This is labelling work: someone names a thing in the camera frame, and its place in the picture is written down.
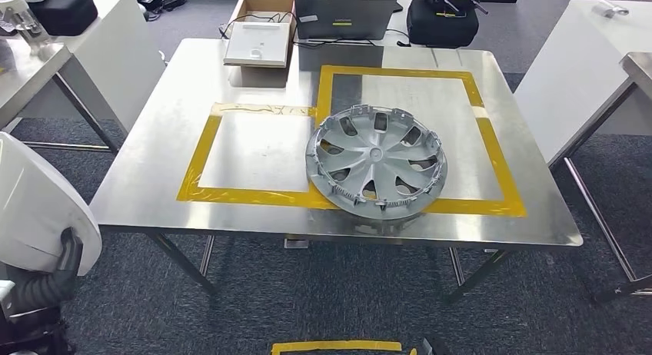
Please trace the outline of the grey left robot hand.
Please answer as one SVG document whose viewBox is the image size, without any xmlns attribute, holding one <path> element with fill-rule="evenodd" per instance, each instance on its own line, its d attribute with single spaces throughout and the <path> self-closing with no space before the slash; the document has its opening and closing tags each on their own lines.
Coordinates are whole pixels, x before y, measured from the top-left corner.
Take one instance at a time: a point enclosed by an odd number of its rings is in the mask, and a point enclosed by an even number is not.
<svg viewBox="0 0 652 355">
<path fill-rule="evenodd" d="M 57 307 L 74 297 L 83 242 L 70 227 L 62 231 L 61 243 L 62 255 L 50 273 L 6 266 L 7 278 L 15 283 L 12 307 L 17 314 Z"/>
</svg>

